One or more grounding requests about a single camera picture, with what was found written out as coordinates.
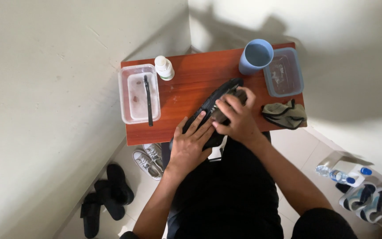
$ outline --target green cloth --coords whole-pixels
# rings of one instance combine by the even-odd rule
[[[274,103],[262,106],[262,116],[274,125],[293,130],[307,121],[304,107],[294,104],[294,99],[287,104]]]

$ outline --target hand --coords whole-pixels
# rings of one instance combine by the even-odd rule
[[[188,173],[193,171],[211,154],[211,148],[203,152],[202,149],[215,130],[212,126],[213,120],[207,120],[207,122],[197,130],[197,127],[205,115],[206,112],[202,111],[184,134],[182,134],[182,128],[188,118],[185,117],[178,124],[173,137],[172,152],[165,174],[174,175],[182,181]]]
[[[259,128],[257,128],[257,124],[251,115],[256,95],[246,87],[238,87],[237,89],[244,90],[247,94],[245,106],[241,105],[237,97],[230,94],[224,95],[222,99],[228,102],[232,108],[222,100],[217,100],[216,105],[229,118],[231,123],[229,126],[225,126],[215,121],[213,126],[218,133],[228,135],[244,144],[247,148],[250,148],[253,145],[259,144],[261,139],[263,140],[263,135],[260,133]]]

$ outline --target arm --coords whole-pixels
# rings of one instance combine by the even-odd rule
[[[256,96],[247,88],[241,89],[247,93],[245,106],[232,95],[225,95],[223,99],[233,109],[221,100],[216,101],[219,109],[231,120],[229,126],[214,122],[216,131],[241,142],[258,157],[299,215],[312,208],[332,209],[322,192],[260,133],[251,115]]]
[[[212,119],[197,130],[205,114],[206,112],[203,111],[185,134],[182,134],[182,128],[188,119],[187,117],[176,127],[169,164],[162,180],[135,223],[133,233],[139,238],[162,238],[176,189],[188,173],[193,171],[211,154],[211,149],[201,151],[214,132]]]

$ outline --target wooden table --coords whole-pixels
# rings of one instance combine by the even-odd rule
[[[295,44],[292,42],[273,45],[274,49],[285,47],[295,48]],[[243,50],[234,49],[167,57],[172,62],[175,76],[170,81],[157,77],[161,117],[154,122],[152,127],[148,126],[148,123],[126,125],[127,144],[140,145],[170,141],[176,126],[185,116],[193,115],[214,90],[235,77],[243,78],[244,86],[257,95],[252,114],[260,131],[281,129],[267,122],[260,115],[260,107],[276,102],[287,103],[292,98],[297,104],[304,105],[303,94],[283,98],[270,96],[263,71],[251,76],[244,76],[238,71],[238,62]],[[141,64],[154,64],[154,59],[122,62],[120,66]]]

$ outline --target black toothbrush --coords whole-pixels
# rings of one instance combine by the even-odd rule
[[[147,75],[144,76],[144,84],[145,84],[145,90],[147,91],[148,125],[153,126],[153,113],[151,112],[150,85],[148,84]]]

